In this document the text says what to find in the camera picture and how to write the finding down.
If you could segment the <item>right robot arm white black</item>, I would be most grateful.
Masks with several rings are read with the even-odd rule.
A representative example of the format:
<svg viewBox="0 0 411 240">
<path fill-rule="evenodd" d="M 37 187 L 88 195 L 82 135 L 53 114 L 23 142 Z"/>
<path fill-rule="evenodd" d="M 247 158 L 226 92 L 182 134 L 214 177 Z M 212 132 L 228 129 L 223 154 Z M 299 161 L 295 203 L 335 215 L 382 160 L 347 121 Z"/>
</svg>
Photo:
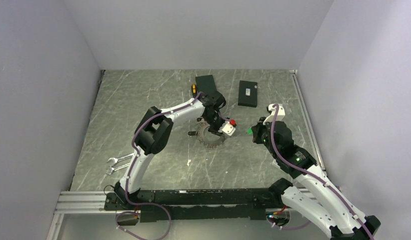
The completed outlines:
<svg viewBox="0 0 411 240">
<path fill-rule="evenodd" d="M 251 127 L 253 142 L 264 145 L 273 164 L 292 180 L 281 178 L 269 187 L 269 202 L 286 205 L 321 229 L 330 240 L 373 240 L 381 222 L 365 215 L 337 189 L 314 157 L 294 143 L 292 132 L 282 121 L 261 117 Z"/>
</svg>

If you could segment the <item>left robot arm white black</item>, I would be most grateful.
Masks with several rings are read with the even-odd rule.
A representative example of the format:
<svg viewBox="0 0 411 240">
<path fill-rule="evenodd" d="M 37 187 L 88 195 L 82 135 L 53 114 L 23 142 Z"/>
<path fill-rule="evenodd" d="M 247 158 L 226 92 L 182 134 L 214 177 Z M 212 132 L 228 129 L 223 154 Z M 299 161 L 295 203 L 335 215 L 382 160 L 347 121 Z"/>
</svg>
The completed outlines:
<svg viewBox="0 0 411 240">
<path fill-rule="evenodd" d="M 117 203 L 124 210 L 136 206 L 143 176 L 153 157 L 166 147 L 173 127 L 202 118 L 212 134 L 232 136 L 236 128 L 220 113 L 225 104 L 224 96 L 214 91 L 211 94 L 198 92 L 194 98 L 170 108 L 150 107 L 131 141 L 134 155 L 130 166 L 114 186 Z"/>
</svg>

